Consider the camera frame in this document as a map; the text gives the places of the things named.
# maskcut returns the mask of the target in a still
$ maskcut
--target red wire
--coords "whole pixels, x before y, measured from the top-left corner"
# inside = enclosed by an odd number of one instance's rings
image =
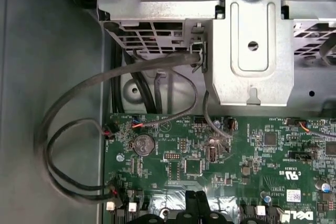
[[[142,127],[142,126],[143,126],[143,123],[139,123],[139,124],[133,125],[132,128],[137,128],[137,127]]]

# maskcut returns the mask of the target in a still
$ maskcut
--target resistor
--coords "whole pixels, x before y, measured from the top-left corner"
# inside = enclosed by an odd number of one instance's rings
[[[329,202],[329,210],[334,210],[334,202]]]

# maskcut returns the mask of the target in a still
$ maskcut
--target sticker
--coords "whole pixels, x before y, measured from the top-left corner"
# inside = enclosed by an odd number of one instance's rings
[[[301,190],[287,190],[287,202],[301,202]]]

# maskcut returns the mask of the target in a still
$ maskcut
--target capacitor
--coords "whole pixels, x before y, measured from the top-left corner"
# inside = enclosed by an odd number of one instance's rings
[[[321,187],[322,192],[329,193],[331,190],[331,187],[328,183],[323,183]]]
[[[324,192],[324,193],[329,193],[330,190],[331,190],[330,185],[326,181],[321,180],[321,179],[319,179],[318,181],[316,181],[315,188],[317,190],[320,190],[320,191]]]
[[[266,191],[262,191],[260,193],[261,198],[264,200],[265,203],[269,204],[272,201],[271,196],[269,196],[269,193]]]

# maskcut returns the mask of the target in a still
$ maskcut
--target white label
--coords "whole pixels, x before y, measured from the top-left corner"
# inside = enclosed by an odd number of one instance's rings
[[[301,190],[287,190],[287,202],[301,202]]]
[[[299,220],[314,220],[314,213],[312,211],[308,212],[296,212],[296,211],[285,211],[285,213],[292,216],[293,220],[299,219]]]

